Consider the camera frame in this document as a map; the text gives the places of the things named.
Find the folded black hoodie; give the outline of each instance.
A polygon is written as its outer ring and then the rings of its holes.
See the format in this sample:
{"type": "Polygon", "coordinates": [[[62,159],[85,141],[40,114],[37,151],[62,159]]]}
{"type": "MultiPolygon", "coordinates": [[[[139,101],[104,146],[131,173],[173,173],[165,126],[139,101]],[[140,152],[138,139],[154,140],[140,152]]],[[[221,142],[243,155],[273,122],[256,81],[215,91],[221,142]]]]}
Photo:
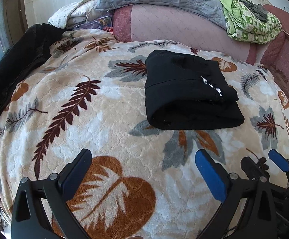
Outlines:
{"type": "Polygon", "coordinates": [[[146,59],[145,106],[150,125],[163,130],[236,127],[244,117],[218,62],[155,50],[146,59]]]}

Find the black fabric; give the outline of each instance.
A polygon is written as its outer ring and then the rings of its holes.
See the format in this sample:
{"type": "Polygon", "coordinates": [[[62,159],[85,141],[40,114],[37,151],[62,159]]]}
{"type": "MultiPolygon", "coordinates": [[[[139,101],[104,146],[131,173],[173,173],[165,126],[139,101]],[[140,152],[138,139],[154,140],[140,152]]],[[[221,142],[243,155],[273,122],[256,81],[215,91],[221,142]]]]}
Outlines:
{"type": "Polygon", "coordinates": [[[236,90],[228,86],[217,61],[155,50],[145,63],[150,125],[163,130],[208,130],[244,122],[236,90]]]}
{"type": "Polygon", "coordinates": [[[267,22],[267,10],[261,4],[254,4],[248,0],[239,0],[241,1],[260,21],[267,22]]]}
{"type": "Polygon", "coordinates": [[[0,115],[16,85],[50,57],[49,47],[61,39],[65,29],[49,24],[30,27],[0,60],[0,115]]]}

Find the light green fabric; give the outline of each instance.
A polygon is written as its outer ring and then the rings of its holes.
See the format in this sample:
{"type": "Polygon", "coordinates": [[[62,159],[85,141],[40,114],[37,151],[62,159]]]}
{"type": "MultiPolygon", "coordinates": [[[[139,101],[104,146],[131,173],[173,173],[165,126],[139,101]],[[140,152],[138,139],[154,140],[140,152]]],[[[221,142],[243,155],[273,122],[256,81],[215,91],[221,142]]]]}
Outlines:
{"type": "Polygon", "coordinates": [[[266,23],[239,0],[220,0],[223,5],[228,36],[237,41],[265,44],[274,40],[282,30],[280,20],[268,12],[266,23]]]}

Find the bed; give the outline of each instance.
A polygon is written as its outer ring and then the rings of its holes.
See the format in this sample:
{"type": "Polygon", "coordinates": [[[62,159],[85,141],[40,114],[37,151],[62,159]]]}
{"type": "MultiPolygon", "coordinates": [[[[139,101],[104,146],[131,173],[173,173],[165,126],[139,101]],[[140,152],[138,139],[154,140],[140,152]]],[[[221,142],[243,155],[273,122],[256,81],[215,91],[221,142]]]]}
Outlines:
{"type": "MultiPolygon", "coordinates": [[[[198,149],[244,178],[245,156],[257,162],[274,148],[289,159],[289,100],[267,68],[167,39],[120,42],[102,30],[67,31],[50,51],[0,117],[0,214],[7,222],[22,177],[45,179],[88,148],[92,165],[67,204],[92,238],[196,238],[219,206],[196,168],[198,149]],[[218,61],[245,122],[221,130],[150,126],[145,60],[155,49],[218,61]]],[[[267,164],[270,181],[286,187],[285,175],[267,164]]]]}

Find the silver bolt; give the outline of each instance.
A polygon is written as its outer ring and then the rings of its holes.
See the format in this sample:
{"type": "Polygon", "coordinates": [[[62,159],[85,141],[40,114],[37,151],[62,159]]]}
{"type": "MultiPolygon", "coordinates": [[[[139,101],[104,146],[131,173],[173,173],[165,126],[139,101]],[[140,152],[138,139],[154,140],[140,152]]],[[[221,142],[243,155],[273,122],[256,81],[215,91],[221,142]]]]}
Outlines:
{"type": "Polygon", "coordinates": [[[230,173],[230,178],[231,178],[232,180],[236,180],[238,177],[239,177],[239,176],[238,176],[235,172],[230,173]]]}
{"type": "Polygon", "coordinates": [[[21,183],[26,183],[28,181],[28,178],[27,177],[23,177],[22,179],[21,179],[21,183]]]}
{"type": "Polygon", "coordinates": [[[265,178],[264,176],[261,176],[261,177],[260,177],[260,181],[261,181],[261,182],[267,182],[267,178],[265,178]]]}
{"type": "Polygon", "coordinates": [[[49,175],[49,179],[51,179],[51,180],[55,180],[55,179],[57,179],[57,177],[58,177],[57,173],[52,173],[51,175],[49,175]]]}

